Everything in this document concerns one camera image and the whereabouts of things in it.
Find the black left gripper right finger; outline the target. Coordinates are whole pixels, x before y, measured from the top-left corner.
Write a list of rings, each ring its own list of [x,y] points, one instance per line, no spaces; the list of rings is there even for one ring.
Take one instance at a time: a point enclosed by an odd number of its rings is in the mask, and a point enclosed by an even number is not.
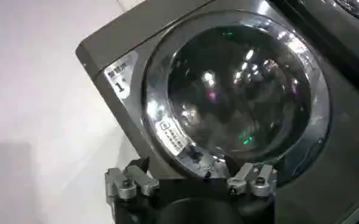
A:
[[[271,164],[245,162],[239,166],[233,158],[224,157],[229,176],[224,190],[230,195],[250,194],[255,197],[275,196],[277,170]]]

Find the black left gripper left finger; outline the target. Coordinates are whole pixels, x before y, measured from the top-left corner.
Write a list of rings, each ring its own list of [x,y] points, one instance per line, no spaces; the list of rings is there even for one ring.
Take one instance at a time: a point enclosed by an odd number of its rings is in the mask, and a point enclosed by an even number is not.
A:
[[[104,174],[107,203],[114,203],[117,198],[133,200],[139,194],[153,196],[160,189],[160,183],[158,179],[148,175],[149,163],[148,157],[142,157],[131,160],[123,170],[118,167],[109,168]]]

